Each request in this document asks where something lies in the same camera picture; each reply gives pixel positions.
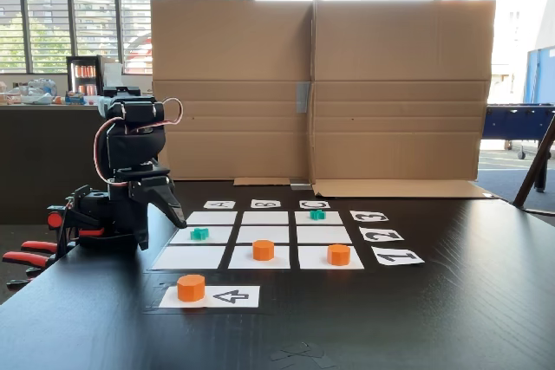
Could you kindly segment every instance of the teal block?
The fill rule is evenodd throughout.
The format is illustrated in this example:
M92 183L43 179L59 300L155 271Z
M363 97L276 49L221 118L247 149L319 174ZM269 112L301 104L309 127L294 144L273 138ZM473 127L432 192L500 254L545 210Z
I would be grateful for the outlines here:
M191 240L206 240L208 238L208 229L194 229L191 231Z
M313 220L324 220L326 218L326 213L322 210L311 210L310 218Z

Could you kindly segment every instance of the black table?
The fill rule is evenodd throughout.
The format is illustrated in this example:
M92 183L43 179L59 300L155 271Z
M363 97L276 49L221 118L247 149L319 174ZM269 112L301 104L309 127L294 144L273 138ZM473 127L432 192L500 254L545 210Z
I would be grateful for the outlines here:
M207 200L314 199L288 186L179 183L186 215ZM272 353L318 345L341 369L555 368L555 229L497 199L328 200L365 270L206 270L207 284L260 285L260 308L157 309L184 273L148 271L174 233L150 215L135 256L78 247L0 307L6 369L266 369ZM349 210L381 211L421 265L380 265ZM238 235L240 214L231 241ZM224 259L231 256L231 247ZM288 370L320 367L291 366Z

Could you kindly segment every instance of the printed arrow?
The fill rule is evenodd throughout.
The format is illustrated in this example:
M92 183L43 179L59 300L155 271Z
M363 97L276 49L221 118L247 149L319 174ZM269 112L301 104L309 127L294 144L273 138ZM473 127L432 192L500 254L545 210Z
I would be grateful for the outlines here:
M224 294L214 295L214 298L224 302L235 303L237 299L249 299L249 294L240 294L239 289L230 290Z
M381 257L382 259L387 260L388 262L394 262L395 261L395 257L410 257L411 259L416 259L416 256L413 255L412 253L407 253L405 255L378 255L379 257Z

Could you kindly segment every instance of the cardboard box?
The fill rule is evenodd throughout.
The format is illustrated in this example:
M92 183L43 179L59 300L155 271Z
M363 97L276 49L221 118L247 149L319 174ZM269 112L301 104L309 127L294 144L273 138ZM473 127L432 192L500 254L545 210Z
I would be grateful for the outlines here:
M329 197L483 197L494 11L155 0L154 93L185 105L162 160L175 179L310 175Z
M185 117L161 161L174 179L308 177L308 2L153 1L153 90Z
M316 193L481 196L467 180L477 176L494 11L493 2L315 2Z

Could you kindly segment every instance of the arrow card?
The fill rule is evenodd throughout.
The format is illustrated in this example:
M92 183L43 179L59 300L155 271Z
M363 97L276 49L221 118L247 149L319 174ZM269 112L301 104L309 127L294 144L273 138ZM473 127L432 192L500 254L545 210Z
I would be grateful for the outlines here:
M183 302L177 286L170 286L158 308L258 308L259 296L259 286L206 286L203 299Z

